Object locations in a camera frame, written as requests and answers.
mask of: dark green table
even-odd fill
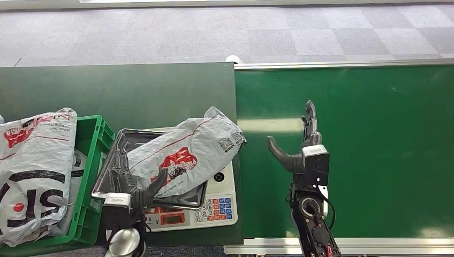
[[[266,136],[298,151],[308,99],[331,153],[336,238],[454,237],[454,62],[437,63],[237,65],[245,238],[296,236],[291,175]]]
[[[115,130],[174,125],[211,104],[232,119],[237,114],[248,140],[239,155],[241,182],[235,169],[243,224],[166,232],[152,241],[235,244],[243,234],[296,236],[284,201],[291,176],[268,153],[266,136],[295,152],[299,117],[311,99],[331,152],[336,238],[453,238],[452,63],[238,65],[234,76],[231,64],[2,68],[0,113],[12,120],[73,106],[80,115],[102,114]],[[188,104],[181,90],[196,100]],[[195,111],[181,112],[188,107]]]
[[[175,126],[212,105],[236,121],[232,63],[0,68],[6,121],[73,108],[122,128]],[[238,222],[232,226],[152,233],[147,245],[243,243],[239,163],[234,160]]]

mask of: black cable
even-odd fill
[[[331,219],[331,224],[329,224],[329,229],[331,230],[332,229],[332,226],[334,226],[334,221],[336,220],[336,211],[334,210],[334,206],[331,204],[331,202],[328,200],[328,198],[326,198],[324,196],[324,194],[322,194],[322,192],[320,191],[320,188],[318,185],[315,186],[315,189],[317,190],[317,192],[321,195],[321,197],[325,200],[325,202],[328,203],[328,205],[331,207],[331,210],[332,210],[332,219]]]

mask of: white plastic bag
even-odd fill
[[[221,111],[211,107],[203,118],[190,118],[174,130],[128,153],[139,188],[168,167],[168,179],[156,197],[184,194],[221,171],[245,142],[241,130]]]
[[[70,194],[68,197],[68,207],[66,209],[65,216],[62,220],[54,225],[50,231],[53,236],[64,236],[68,234],[71,226],[72,216],[74,215],[74,206],[77,201],[77,195],[79,194],[80,183],[82,182],[82,176],[84,175],[85,163],[87,157],[74,149],[74,157],[72,159],[72,170],[70,180]]]
[[[65,108],[0,124],[0,244],[39,239],[62,219],[76,122]]]

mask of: floor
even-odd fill
[[[0,12],[0,66],[454,58],[454,5]]]

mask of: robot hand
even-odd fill
[[[293,174],[289,203],[303,254],[306,257],[340,257],[341,252],[330,231],[335,219],[334,209],[330,227],[326,223],[328,204],[331,205],[327,187],[329,153],[321,144],[315,106],[310,100],[306,103],[306,114],[307,117],[301,118],[304,131],[297,154],[284,152],[273,137],[267,137],[268,150]]]

